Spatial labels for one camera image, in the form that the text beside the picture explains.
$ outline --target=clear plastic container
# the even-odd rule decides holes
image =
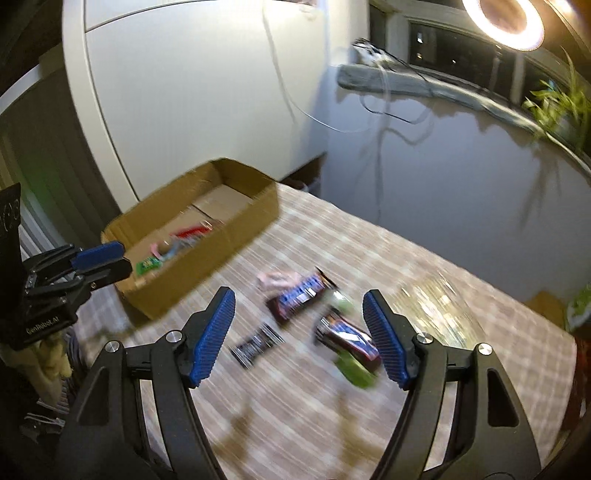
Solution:
[[[387,300],[417,333],[430,333],[444,345],[472,350],[486,341],[470,307],[441,274],[404,286]]]

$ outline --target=chocolate bar wrapper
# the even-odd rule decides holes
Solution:
[[[295,314],[321,298],[328,288],[337,288],[319,268],[316,270],[314,275],[305,278],[295,287],[267,300],[267,307],[279,325],[287,324]]]
[[[335,352],[348,351],[369,372],[374,373],[382,364],[370,335],[349,323],[337,311],[331,310],[317,323],[316,340]]]
[[[236,360],[248,369],[253,366],[257,356],[279,343],[284,343],[283,338],[266,323],[263,323],[252,337],[240,345],[230,348],[230,351]]]

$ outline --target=green snack package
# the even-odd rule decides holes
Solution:
[[[359,388],[369,388],[375,384],[377,375],[368,371],[348,351],[339,352],[335,365],[349,382]]]
[[[138,275],[142,276],[145,273],[149,272],[150,270],[154,270],[155,268],[160,268],[162,266],[162,262],[158,260],[156,257],[148,257],[141,262],[138,262],[135,266],[135,271]]]

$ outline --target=fabric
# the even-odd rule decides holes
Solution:
[[[363,294],[394,294],[441,272],[474,312],[524,405],[544,460],[562,422],[576,361],[573,338],[514,299],[422,247],[342,212],[310,194],[278,185],[280,218],[160,320],[134,326],[115,288],[93,293],[75,325],[91,364],[105,343],[157,340],[203,310],[220,286],[236,292],[236,316],[209,379],[191,391],[213,451],[229,479],[367,479],[394,431],[406,393],[379,371],[376,386],[352,386],[334,352],[313,344],[323,313],[316,304],[281,331],[282,344],[246,371],[229,351],[262,322],[275,322],[256,275],[321,268],[356,304],[350,321],[365,329]],[[153,394],[142,381],[151,444],[163,452]],[[446,391],[428,465],[441,462],[454,389]]]
[[[0,358],[7,367],[22,373],[45,403],[56,406],[61,399],[62,377],[72,375],[63,333],[57,332],[23,350],[0,344]]]

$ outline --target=electrical cable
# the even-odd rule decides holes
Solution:
[[[280,68],[280,65],[279,65],[279,59],[278,59],[278,56],[277,56],[277,48],[275,46],[275,41],[273,39],[273,34],[271,32],[271,27],[269,25],[269,20],[267,18],[267,0],[261,0],[261,14],[262,14],[262,23],[263,23],[263,26],[265,27],[265,33],[267,35],[267,40],[269,42],[269,48],[271,50],[271,58],[273,60],[273,65],[275,67],[275,72],[276,72],[277,77],[279,79],[279,84],[280,84],[280,87],[281,87],[281,91],[283,93],[283,96],[287,100],[287,102],[290,103],[290,104],[292,104],[296,108],[296,110],[298,110],[300,113],[302,113],[306,117],[310,118],[314,122],[317,122],[320,125],[328,128],[328,129],[331,129],[332,131],[339,132],[339,133],[342,133],[342,134],[360,134],[360,133],[369,132],[371,130],[371,128],[372,128],[372,125],[371,124],[367,128],[360,129],[360,130],[339,130],[338,128],[331,127],[330,125],[325,124],[324,122],[318,120],[317,118],[313,117],[309,113],[304,112],[297,105],[297,103],[291,97],[291,95],[289,93],[289,90],[287,89],[287,86],[285,85],[285,79],[283,78],[283,74],[281,73],[281,68]],[[386,85],[384,85],[384,98],[386,97],[386,90],[387,90],[387,87],[386,87]],[[388,104],[384,100],[384,110],[383,110],[383,112],[375,112],[375,113],[376,114],[381,114],[381,115],[385,114],[386,109],[387,109],[387,105]]]
[[[435,96],[433,95],[433,89],[431,88],[431,82],[429,82],[427,80],[427,78],[425,77],[425,75],[423,75],[421,72],[419,72],[416,68],[414,68],[412,65],[410,65],[406,61],[404,61],[402,59],[399,59],[396,55],[392,55],[390,52],[388,52],[386,50],[384,50],[384,52],[387,53],[387,55],[389,55],[390,57],[392,57],[394,60],[396,60],[397,62],[399,62],[404,67],[408,68],[409,70],[412,70],[414,73],[416,73],[418,76],[420,76],[425,81],[425,84],[427,85],[427,90],[429,91],[429,97],[432,98],[432,99],[435,98]],[[421,115],[419,115],[416,120],[407,120],[405,118],[402,118],[401,116],[394,115],[393,113],[389,113],[389,112],[377,112],[375,110],[370,109],[369,107],[367,107],[367,105],[365,105],[365,99],[364,99],[363,96],[360,96],[359,97],[359,101],[360,101],[361,105],[363,106],[363,108],[365,108],[369,113],[375,113],[375,114],[378,114],[379,113],[379,114],[388,115],[388,116],[391,116],[392,118],[395,118],[397,120],[403,121],[403,122],[405,122],[407,124],[411,124],[411,125],[418,125],[418,124],[424,122],[427,119],[427,116],[429,115],[429,112],[431,111],[431,107],[433,106],[433,100],[431,100],[430,104],[425,107],[425,110],[423,110],[423,113],[421,113]]]

